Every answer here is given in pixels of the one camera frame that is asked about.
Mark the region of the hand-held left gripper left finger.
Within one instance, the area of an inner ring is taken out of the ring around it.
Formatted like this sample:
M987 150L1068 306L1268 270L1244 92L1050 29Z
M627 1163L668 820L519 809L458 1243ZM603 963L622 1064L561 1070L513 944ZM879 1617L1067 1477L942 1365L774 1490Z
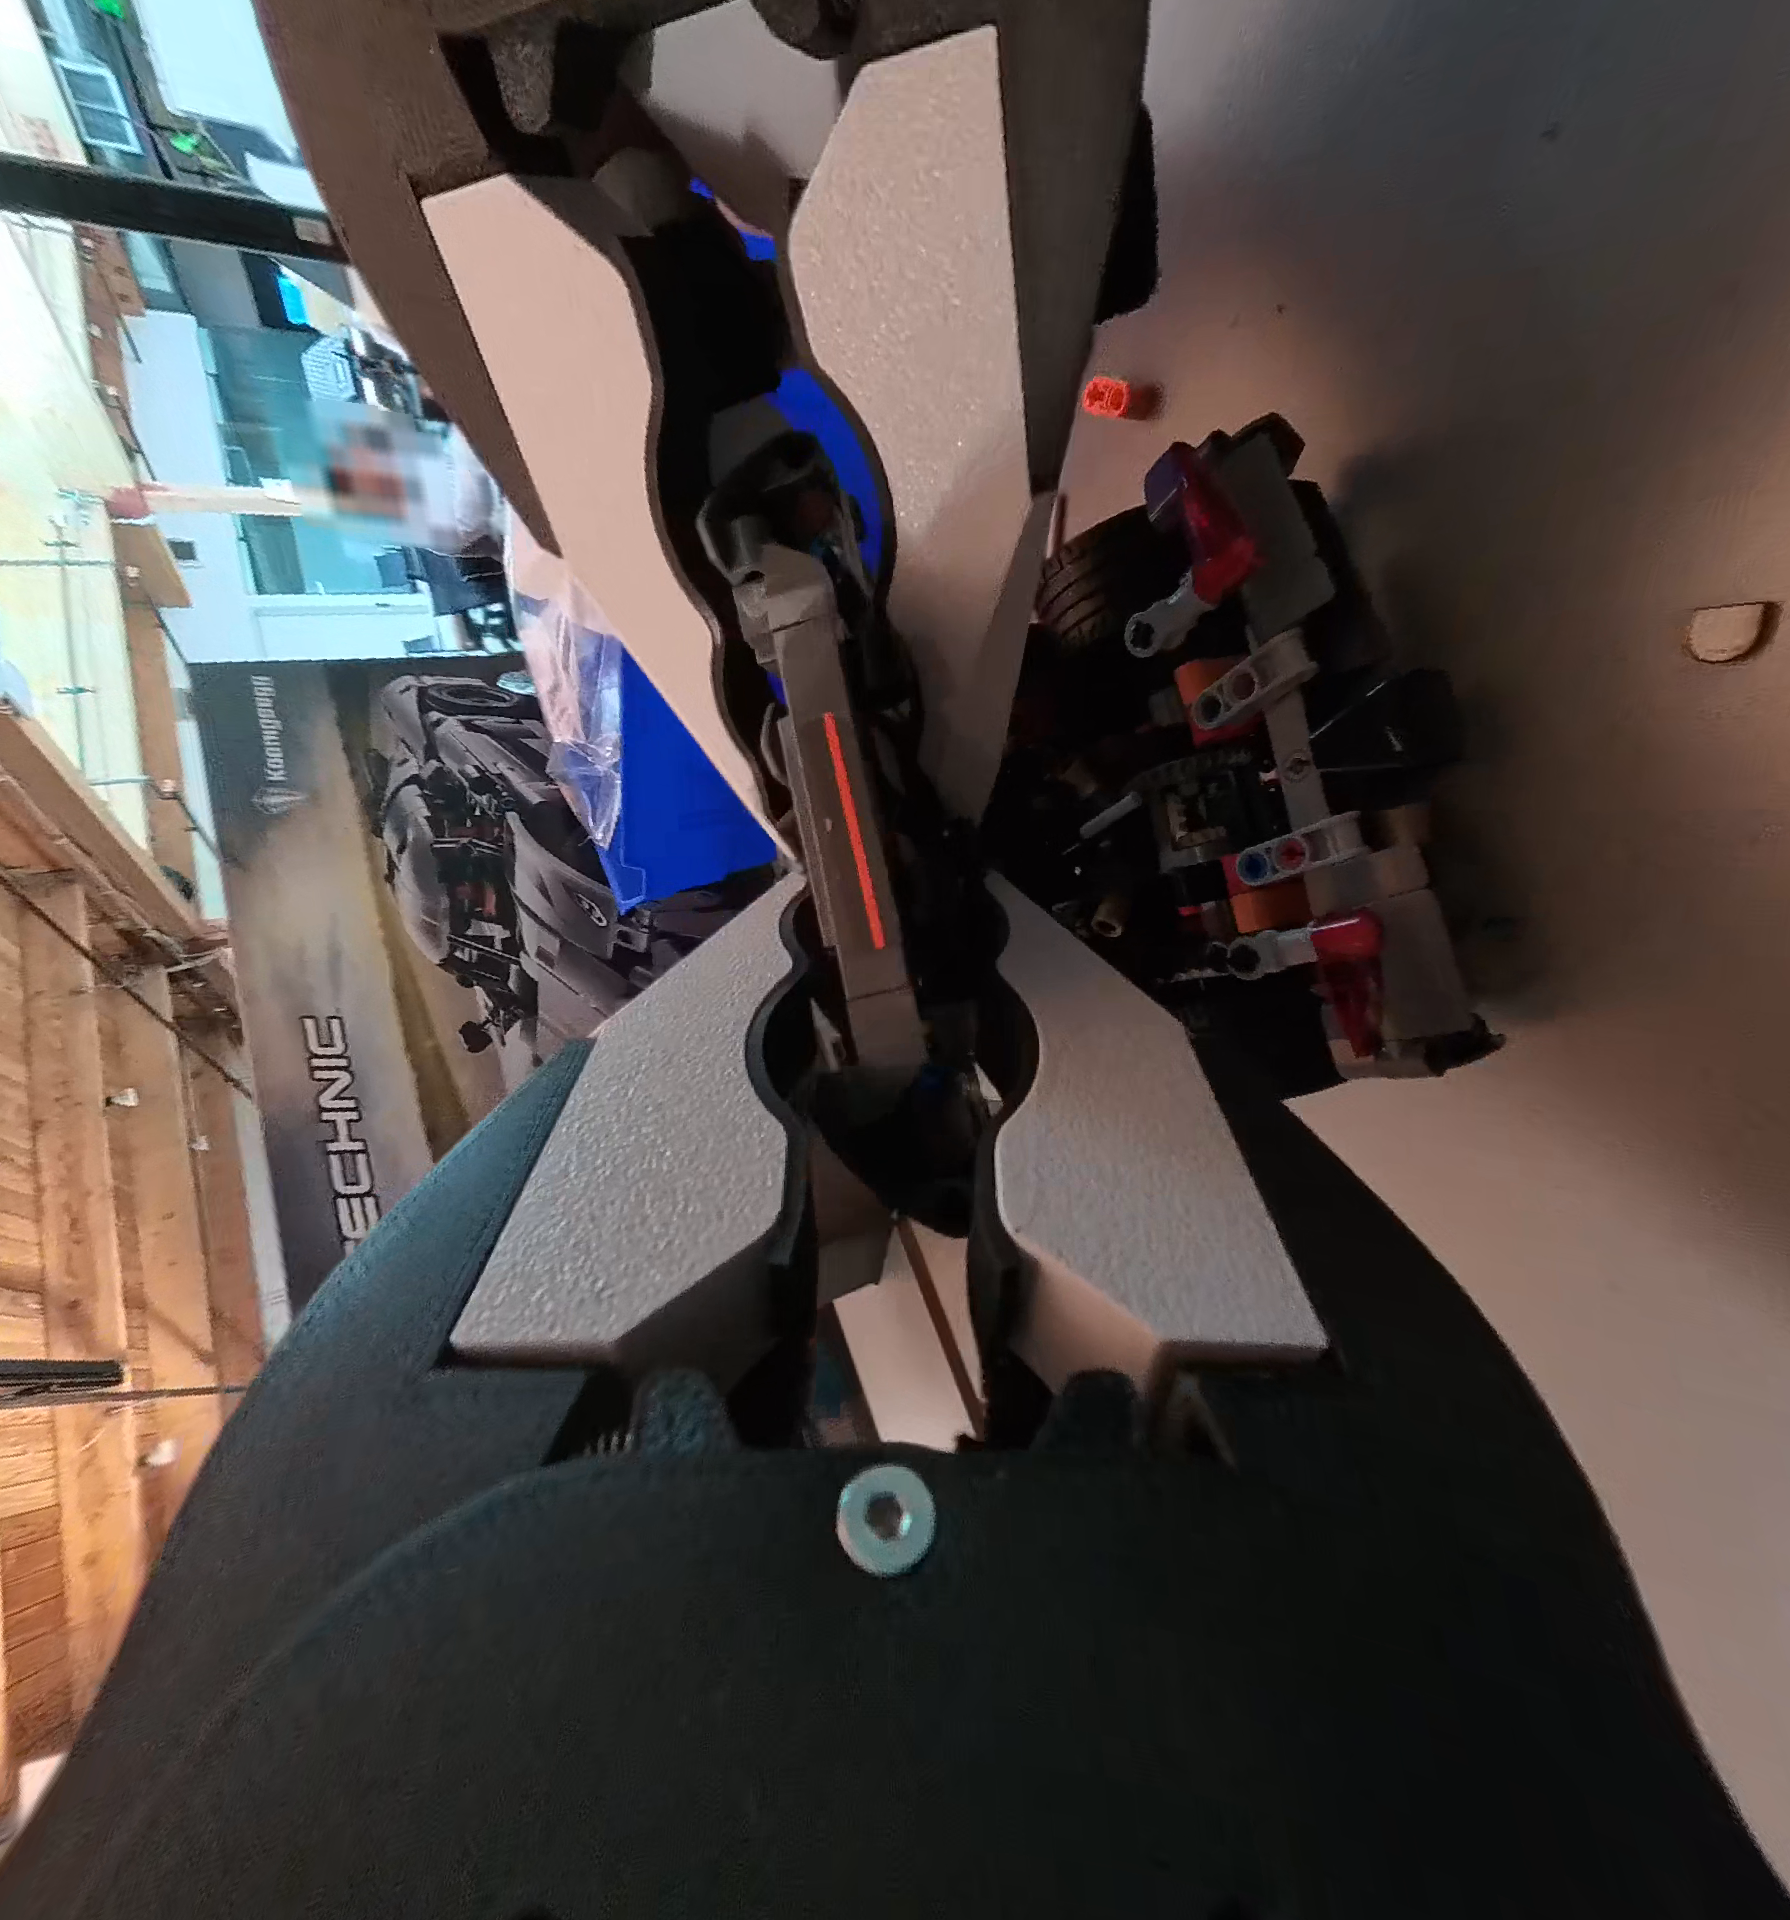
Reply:
M806 1138L763 1025L804 971L778 878L601 1025L450 1329L476 1365L731 1388L816 1318Z

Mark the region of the partly built lego car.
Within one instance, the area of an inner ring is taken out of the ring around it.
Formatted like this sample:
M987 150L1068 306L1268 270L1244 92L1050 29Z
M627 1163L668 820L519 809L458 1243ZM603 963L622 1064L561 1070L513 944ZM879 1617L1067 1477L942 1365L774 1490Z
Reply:
M1032 596L991 865L1282 1099L1438 1078L1502 1037L1462 976L1431 803L1444 671L1397 666L1303 441L1168 445Z

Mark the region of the dark lego set box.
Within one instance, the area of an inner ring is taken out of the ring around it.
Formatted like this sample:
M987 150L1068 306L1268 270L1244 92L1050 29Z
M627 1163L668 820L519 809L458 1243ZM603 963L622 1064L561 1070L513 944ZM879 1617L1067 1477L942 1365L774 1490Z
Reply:
M778 876L638 902L522 658L220 663L192 694L288 1300Z

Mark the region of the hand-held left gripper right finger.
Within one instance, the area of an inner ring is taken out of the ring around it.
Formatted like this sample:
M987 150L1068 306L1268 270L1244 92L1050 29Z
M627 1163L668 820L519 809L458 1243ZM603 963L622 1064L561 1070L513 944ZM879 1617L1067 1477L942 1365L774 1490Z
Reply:
M999 1110L966 1249L986 1436L1084 1375L1164 1418L1182 1376L1329 1337L1186 1032L1002 876L975 1064Z

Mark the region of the ceiling track lights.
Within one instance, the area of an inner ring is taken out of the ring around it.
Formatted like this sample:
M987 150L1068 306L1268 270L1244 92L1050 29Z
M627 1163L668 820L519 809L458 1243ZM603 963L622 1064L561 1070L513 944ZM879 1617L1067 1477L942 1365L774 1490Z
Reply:
M127 1079L105 1108L114 1180L114 1228L121 1269L125 1359L134 1399L137 1472L154 1490L180 1456L180 1440L166 1430L164 1403L157 1393L180 1383L163 1363L163 1331L154 1286L158 1278L154 1114L148 1094Z

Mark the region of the clear plastic parts bags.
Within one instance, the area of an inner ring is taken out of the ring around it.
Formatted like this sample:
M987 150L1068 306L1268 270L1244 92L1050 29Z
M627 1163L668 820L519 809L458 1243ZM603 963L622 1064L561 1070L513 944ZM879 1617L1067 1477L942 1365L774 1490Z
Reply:
M547 732L547 775L598 849L623 815L623 651L568 563L509 518L506 575L528 684Z

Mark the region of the blue plastic bin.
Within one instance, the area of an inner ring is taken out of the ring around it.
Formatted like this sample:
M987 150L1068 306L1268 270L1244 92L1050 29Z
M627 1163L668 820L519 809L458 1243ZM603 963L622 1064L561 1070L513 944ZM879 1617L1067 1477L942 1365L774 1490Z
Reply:
M603 580L579 563L623 668L623 803L610 842L611 876L632 896L666 897L774 857L756 780L738 767L714 706L714 612L722 587L694 535L711 474L756 437L809 431L859 507L860 555L882 563L886 507L859 428L806 371L789 365L776 243L722 209L686 161L670 179L610 163L597 185L622 205L659 215L623 237L645 320L651 379L648 445L651 517L665 572Z

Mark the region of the black metal pole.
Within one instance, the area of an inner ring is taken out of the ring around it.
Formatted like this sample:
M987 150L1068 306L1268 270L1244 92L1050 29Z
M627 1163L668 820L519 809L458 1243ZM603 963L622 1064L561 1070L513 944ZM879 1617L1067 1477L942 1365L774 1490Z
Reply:
M323 215L41 156L0 153L0 215L348 264Z

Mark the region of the grey lego door panel assembly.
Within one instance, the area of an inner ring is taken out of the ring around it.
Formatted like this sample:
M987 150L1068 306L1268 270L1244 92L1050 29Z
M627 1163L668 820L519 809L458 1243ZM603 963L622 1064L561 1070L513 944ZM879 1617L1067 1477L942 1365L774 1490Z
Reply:
M787 794L839 1064L804 1108L893 1213L972 1233L1000 1096L1000 917L975 829L922 767L925 697L821 441L767 399L718 412L694 513L769 693L748 757Z

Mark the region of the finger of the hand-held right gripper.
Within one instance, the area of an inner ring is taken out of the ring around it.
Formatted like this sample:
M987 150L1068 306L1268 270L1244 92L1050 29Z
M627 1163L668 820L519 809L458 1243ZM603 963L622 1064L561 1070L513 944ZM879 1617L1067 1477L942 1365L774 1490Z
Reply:
M784 245L804 358L890 507L886 614L925 706L921 760L978 822L1004 748L1051 493L1032 492L991 26L870 61L760 18L655 27L638 100L711 190Z
M724 593L662 492L675 409L623 211L591 180L489 177L419 203L552 544L787 869L766 773L729 715Z

